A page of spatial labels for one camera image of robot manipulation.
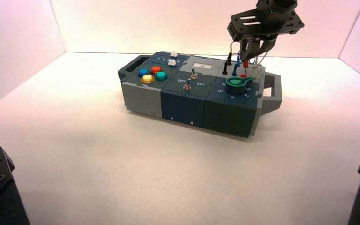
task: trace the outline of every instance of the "white push button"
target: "white push button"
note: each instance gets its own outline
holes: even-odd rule
[[[170,57],[177,57],[179,56],[179,54],[177,52],[171,52],[170,53]]]
[[[176,60],[169,60],[168,65],[174,67],[176,65]]]

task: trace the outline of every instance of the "yellow button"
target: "yellow button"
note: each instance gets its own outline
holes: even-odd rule
[[[153,75],[146,74],[141,78],[142,83],[153,83],[155,81],[155,78]]]

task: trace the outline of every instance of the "white floor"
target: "white floor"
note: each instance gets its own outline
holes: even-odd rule
[[[126,110],[131,54],[66,53],[0,100],[0,146],[35,225],[346,224],[360,176],[360,75],[267,58],[281,109],[237,138]]]

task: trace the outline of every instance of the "carrying handle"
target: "carrying handle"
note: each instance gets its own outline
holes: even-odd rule
[[[139,67],[142,63],[144,63],[147,59],[149,59],[150,55],[139,55],[134,60],[132,60],[130,63],[126,64],[122,69],[118,71],[118,77],[119,79],[123,79],[128,75],[131,75],[132,72]]]
[[[272,88],[271,96],[263,96],[262,115],[270,113],[281,107],[282,84],[281,76],[265,72],[264,88]]]

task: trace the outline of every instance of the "wire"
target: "wire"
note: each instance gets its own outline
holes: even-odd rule
[[[241,50],[238,51],[238,56],[237,56],[237,65],[240,65],[240,61],[241,61]]]
[[[234,44],[235,42],[240,43],[239,41],[233,41],[233,42],[231,42],[231,44],[230,44],[230,52],[231,52],[231,54],[233,54],[233,44]]]
[[[268,52],[266,52],[266,53],[264,54],[262,60],[260,60],[260,62],[258,63],[259,65],[260,65],[260,64],[263,62],[263,60],[266,58],[267,54],[268,54]]]
[[[250,64],[254,64],[254,63],[256,62],[256,58],[253,58],[253,62],[251,62],[250,60],[249,60],[249,63],[250,63]]]

